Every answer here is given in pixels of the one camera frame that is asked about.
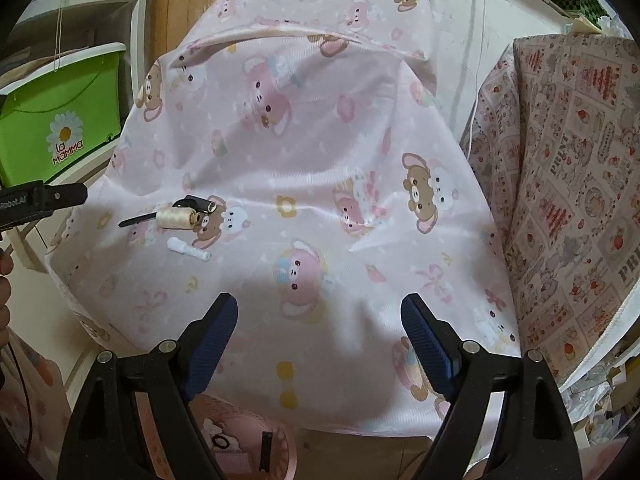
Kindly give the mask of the person's left hand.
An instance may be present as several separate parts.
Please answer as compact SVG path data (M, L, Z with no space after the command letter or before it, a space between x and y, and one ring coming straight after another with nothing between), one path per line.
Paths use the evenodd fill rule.
M13 270L13 260L6 252L1 252L0 261L0 346L4 347L9 342L9 322L11 319L8 301L11 298L12 288L8 276Z

